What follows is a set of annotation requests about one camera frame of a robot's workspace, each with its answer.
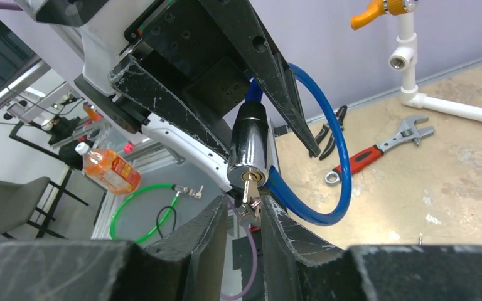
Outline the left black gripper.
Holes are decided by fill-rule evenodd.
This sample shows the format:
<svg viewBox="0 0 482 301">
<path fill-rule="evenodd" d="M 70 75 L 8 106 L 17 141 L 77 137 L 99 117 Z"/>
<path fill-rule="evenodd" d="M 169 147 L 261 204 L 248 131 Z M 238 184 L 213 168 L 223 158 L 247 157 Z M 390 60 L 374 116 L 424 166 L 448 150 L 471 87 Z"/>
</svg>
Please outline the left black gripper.
<svg viewBox="0 0 482 301">
<path fill-rule="evenodd" d="M 321 152 L 292 68 L 249 1 L 153 1 L 124 37 L 152 48 L 150 72 L 127 55 L 109 72 L 111 87 L 220 157 L 231 130 L 219 115 L 245 99 L 247 69 L 308 152 Z"/>
</svg>

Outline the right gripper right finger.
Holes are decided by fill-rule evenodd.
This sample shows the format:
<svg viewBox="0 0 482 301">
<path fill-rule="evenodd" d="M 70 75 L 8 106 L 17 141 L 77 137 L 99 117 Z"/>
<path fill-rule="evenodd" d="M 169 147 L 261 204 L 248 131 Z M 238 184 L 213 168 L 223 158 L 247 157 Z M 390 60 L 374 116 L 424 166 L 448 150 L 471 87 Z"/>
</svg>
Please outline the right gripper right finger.
<svg viewBox="0 0 482 301">
<path fill-rule="evenodd" d="M 342 250 L 262 205 L 269 300 L 482 300 L 481 245 L 354 245 Z"/>
</svg>

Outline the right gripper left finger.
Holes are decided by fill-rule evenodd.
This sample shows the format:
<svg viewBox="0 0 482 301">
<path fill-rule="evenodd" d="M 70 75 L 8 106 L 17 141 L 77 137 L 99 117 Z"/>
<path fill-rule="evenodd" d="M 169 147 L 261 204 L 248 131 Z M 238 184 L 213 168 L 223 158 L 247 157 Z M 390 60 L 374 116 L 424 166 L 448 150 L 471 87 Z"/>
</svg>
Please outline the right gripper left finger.
<svg viewBox="0 0 482 301">
<path fill-rule="evenodd" d="M 0 300 L 218 300 L 227 197 L 165 238 L 0 242 Z"/>
</svg>

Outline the blue lock key bunch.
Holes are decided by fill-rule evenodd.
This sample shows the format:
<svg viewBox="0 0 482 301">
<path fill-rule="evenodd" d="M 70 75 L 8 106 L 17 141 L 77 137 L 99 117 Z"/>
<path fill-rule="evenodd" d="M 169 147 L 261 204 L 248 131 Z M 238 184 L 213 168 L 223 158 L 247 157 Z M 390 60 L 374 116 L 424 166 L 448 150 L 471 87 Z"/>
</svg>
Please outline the blue lock key bunch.
<svg viewBox="0 0 482 301">
<path fill-rule="evenodd" d="M 253 173 L 246 173 L 244 179 L 244 195 L 242 205 L 239 207 L 239 213 L 245 224 L 254 224 L 259 226 L 260 217 L 260 193 L 257 183 L 257 177 Z"/>
</svg>

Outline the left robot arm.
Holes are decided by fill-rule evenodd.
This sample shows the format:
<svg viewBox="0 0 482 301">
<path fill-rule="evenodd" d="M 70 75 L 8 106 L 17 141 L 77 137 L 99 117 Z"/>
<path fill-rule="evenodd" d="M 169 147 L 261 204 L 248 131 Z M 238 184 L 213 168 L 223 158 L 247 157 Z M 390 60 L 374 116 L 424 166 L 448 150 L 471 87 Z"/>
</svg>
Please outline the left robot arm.
<svg viewBox="0 0 482 301">
<path fill-rule="evenodd" d="M 78 89 L 129 133 L 174 150 L 231 190 L 224 116 L 255 82 L 307 150 L 292 67 L 249 1 L 19 1 L 39 23 L 80 31 Z"/>
</svg>

